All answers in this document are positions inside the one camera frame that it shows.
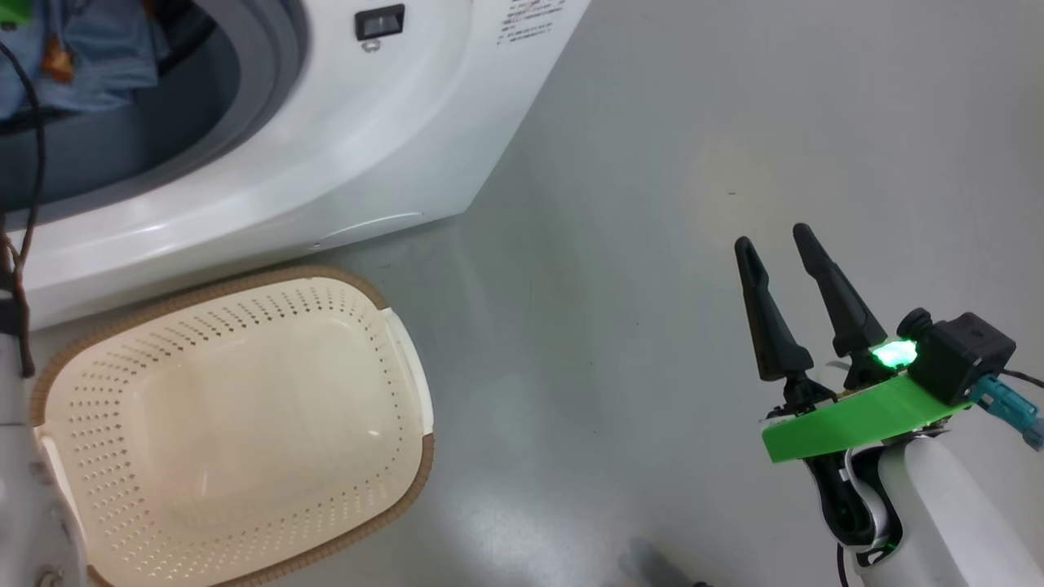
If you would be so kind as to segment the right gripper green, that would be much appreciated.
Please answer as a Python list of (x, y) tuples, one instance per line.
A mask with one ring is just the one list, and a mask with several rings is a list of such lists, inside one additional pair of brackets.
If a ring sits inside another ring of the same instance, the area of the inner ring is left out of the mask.
[[(808, 224), (794, 224), (794, 245), (806, 273), (816, 282), (833, 328), (832, 347), (839, 357), (873, 348), (884, 367), (898, 367), (897, 376), (862, 391), (852, 391), (835, 404), (805, 415), (769, 417), (762, 422), (762, 444), (772, 463), (818, 457), (876, 444), (933, 424), (967, 409), (969, 402), (948, 406), (918, 386), (904, 369), (917, 357), (914, 342), (884, 343), (887, 334), (869, 310), (838, 264), (825, 252)], [(734, 244), (743, 304), (760, 379), (779, 382), (805, 375), (812, 356), (781, 316), (768, 272), (746, 236)]]

